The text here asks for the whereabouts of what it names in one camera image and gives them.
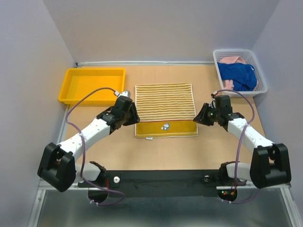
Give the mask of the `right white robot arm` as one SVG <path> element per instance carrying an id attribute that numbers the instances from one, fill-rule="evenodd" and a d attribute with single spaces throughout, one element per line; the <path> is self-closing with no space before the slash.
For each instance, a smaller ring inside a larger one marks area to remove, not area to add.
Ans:
<path id="1" fill-rule="evenodd" d="M 259 189 L 291 182 L 286 145 L 276 144 L 257 132 L 251 126 L 251 121 L 233 111 L 228 95 L 214 93 L 212 98 L 211 103 L 204 103 L 193 121 L 205 126 L 217 123 L 238 138 L 237 150 L 245 146 L 252 152 L 250 163 L 240 162 L 239 153 L 236 154 L 234 162 L 223 163 L 218 172 L 219 182 L 229 184 L 235 180 L 236 185 L 239 185 L 240 181 L 250 181 Z"/>

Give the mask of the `yellow striped towel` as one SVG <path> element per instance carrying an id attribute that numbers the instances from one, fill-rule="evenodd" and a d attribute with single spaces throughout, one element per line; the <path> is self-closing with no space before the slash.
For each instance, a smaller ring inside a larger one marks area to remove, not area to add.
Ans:
<path id="1" fill-rule="evenodd" d="M 140 122 L 137 138 L 198 136 L 193 121 L 196 108 L 190 83 L 143 84 L 135 86 L 135 104 Z"/>

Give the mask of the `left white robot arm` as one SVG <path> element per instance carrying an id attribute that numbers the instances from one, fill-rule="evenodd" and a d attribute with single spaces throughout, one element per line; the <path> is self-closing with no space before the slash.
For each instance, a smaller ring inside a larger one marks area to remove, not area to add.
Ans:
<path id="1" fill-rule="evenodd" d="M 49 143 L 43 151 L 37 174 L 60 192 L 73 183 L 90 181 L 94 186 L 105 182 L 105 169 L 96 162 L 78 165 L 85 152 L 101 139 L 111 135 L 122 126 L 140 121 L 131 98 L 119 96 L 115 104 L 103 111 L 83 130 L 59 143 Z"/>

